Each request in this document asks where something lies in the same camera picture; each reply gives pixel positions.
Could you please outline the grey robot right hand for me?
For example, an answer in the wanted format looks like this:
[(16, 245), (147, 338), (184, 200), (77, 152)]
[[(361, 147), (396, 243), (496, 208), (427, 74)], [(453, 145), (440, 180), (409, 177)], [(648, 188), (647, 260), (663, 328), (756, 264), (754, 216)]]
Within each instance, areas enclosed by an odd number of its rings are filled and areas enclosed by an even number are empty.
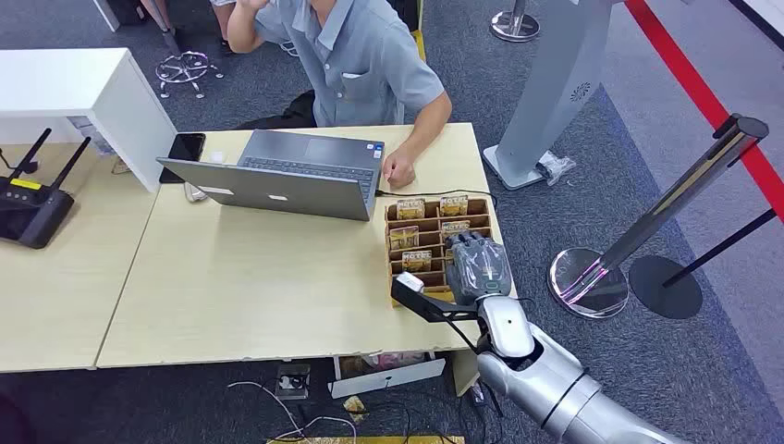
[(476, 231), (462, 231), (450, 235), (446, 246), (451, 253), (447, 284), (456, 304), (470, 305), (485, 297), (510, 295), (512, 278), (502, 244)]

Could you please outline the person's left hand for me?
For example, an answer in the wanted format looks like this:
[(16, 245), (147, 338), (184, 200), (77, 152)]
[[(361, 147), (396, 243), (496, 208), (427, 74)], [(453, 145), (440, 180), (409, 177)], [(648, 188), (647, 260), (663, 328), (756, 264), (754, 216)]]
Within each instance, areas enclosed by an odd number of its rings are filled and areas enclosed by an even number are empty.
[(416, 155), (404, 145), (386, 158), (382, 173), (391, 189), (403, 188), (416, 179), (415, 160)]

